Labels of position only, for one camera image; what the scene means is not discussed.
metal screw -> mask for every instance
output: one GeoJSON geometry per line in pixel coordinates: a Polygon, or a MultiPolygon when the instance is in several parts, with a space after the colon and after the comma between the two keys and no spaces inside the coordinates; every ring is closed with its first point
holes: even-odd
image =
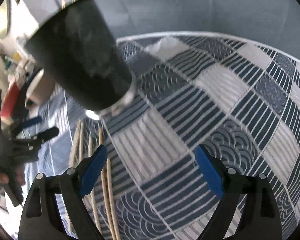
{"type": "Polygon", "coordinates": [[[42,179],[42,178],[43,178],[43,173],[37,174],[36,178],[37,178],[37,179],[42,179]]]}
{"type": "Polygon", "coordinates": [[[69,169],[67,169],[67,174],[68,175],[72,175],[74,173],[75,173],[75,168],[69,168],[69,169]]]}
{"type": "Polygon", "coordinates": [[[260,174],[259,174],[259,178],[260,178],[260,179],[266,179],[266,175],[264,175],[263,173],[260,173],[260,174]]]}
{"type": "Polygon", "coordinates": [[[234,175],[236,173],[236,171],[235,171],[234,168],[229,168],[228,173],[231,174],[231,175],[234,175]]]}

wave pattern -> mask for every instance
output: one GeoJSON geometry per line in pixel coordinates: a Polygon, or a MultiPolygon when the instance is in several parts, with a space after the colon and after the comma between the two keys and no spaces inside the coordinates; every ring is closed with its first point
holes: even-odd
{"type": "Polygon", "coordinates": [[[241,126],[227,119],[203,143],[209,153],[229,167],[247,174],[258,150],[241,126]]]}
{"type": "MultiPolygon", "coordinates": [[[[144,49],[163,37],[124,41],[118,46],[139,81],[138,93],[130,106],[103,122],[121,238],[197,238],[218,203],[191,154],[199,143],[204,143],[209,153],[225,165],[249,176],[266,174],[286,239],[300,220],[300,104],[293,101],[298,95],[290,93],[294,87],[300,88],[300,63],[297,65],[274,49],[259,47],[263,56],[270,57],[268,65],[260,68],[248,60],[253,50],[246,49],[247,58],[236,52],[243,45],[240,41],[226,37],[175,37],[179,45],[187,44],[187,50],[167,62],[160,62],[144,49]],[[198,85],[199,75],[204,76],[216,65],[226,68],[227,77],[231,72],[245,83],[240,95],[227,99],[231,93],[221,93],[231,86],[225,85],[216,94],[218,82],[208,82],[206,87],[198,85]],[[231,101],[227,111],[220,103],[226,100],[231,101]],[[136,169],[133,162],[142,165],[136,169]],[[136,172],[144,178],[136,179],[136,172]]],[[[220,80],[222,73],[216,71],[214,75],[220,80]]],[[[84,156],[90,135],[94,148],[97,147],[101,125],[86,118],[82,106],[58,85],[37,111],[42,123],[24,131],[23,136],[32,136],[55,124],[61,133],[42,145],[37,163],[26,165],[28,190],[38,172],[52,176],[68,168],[78,120],[84,122],[84,156]]],[[[108,240],[111,234],[100,178],[94,192],[101,231],[108,240]]],[[[242,196],[226,236],[235,232],[244,202],[242,196]]],[[[60,195],[57,203],[68,228],[60,195]]],[[[93,216],[91,206],[87,205],[87,210],[93,216]]]]}
{"type": "MultiPolygon", "coordinates": [[[[116,199],[115,206],[123,239],[146,240],[169,233],[166,225],[137,189],[116,199]]],[[[100,209],[106,218],[105,207],[101,206],[100,209]]]]}
{"type": "Polygon", "coordinates": [[[156,104],[187,84],[187,81],[165,64],[157,64],[138,79],[139,88],[146,97],[156,104]]]}

wooden stick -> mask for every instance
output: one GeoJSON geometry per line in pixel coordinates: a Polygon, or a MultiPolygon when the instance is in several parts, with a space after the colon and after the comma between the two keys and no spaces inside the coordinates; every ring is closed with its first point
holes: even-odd
{"type": "Polygon", "coordinates": [[[81,122],[80,137],[79,137],[79,161],[78,164],[82,161],[83,158],[83,122],[81,122]]]}
{"type": "MultiPolygon", "coordinates": [[[[75,128],[75,132],[74,132],[74,136],[73,136],[73,145],[72,145],[72,148],[70,151],[69,167],[74,167],[74,159],[75,159],[77,148],[78,148],[79,134],[81,131],[81,127],[82,127],[82,121],[80,120],[77,122],[77,126],[75,128]]],[[[69,232],[71,233],[72,232],[71,221],[70,221],[70,218],[68,215],[66,216],[66,220],[67,220],[67,223],[69,226],[69,232]]]]}
{"type": "MultiPolygon", "coordinates": [[[[99,127],[99,145],[100,144],[103,144],[103,130],[102,130],[101,127],[99,127]]],[[[107,214],[107,217],[108,217],[109,229],[110,229],[110,232],[111,232],[112,239],[117,240],[116,233],[114,231],[112,216],[111,216],[111,209],[110,209],[108,192],[107,192],[107,185],[106,185],[105,168],[103,168],[102,171],[101,171],[101,184],[102,184],[103,200],[105,202],[106,214],[107,214]]]]}
{"type": "Polygon", "coordinates": [[[69,167],[74,166],[74,157],[77,152],[78,143],[79,143],[79,134],[81,130],[82,121],[77,122],[77,127],[75,128],[74,136],[73,136],[73,145],[70,152],[70,158],[69,158],[69,167]]]}
{"type": "MultiPolygon", "coordinates": [[[[88,157],[91,157],[91,156],[92,156],[92,138],[91,138],[91,134],[90,134],[89,135],[89,144],[88,144],[88,157]]],[[[98,217],[98,213],[97,213],[95,196],[94,196],[94,188],[92,189],[92,191],[90,193],[90,204],[92,206],[94,222],[95,222],[99,232],[102,234],[101,225],[100,225],[99,217],[98,217]]]]}
{"type": "Polygon", "coordinates": [[[114,205],[113,192],[112,192],[111,160],[109,158],[107,159],[107,180],[108,180],[109,202],[110,202],[112,222],[114,225],[114,232],[117,240],[120,240],[119,226],[117,221],[117,215],[115,213],[115,205],[114,205]]]}

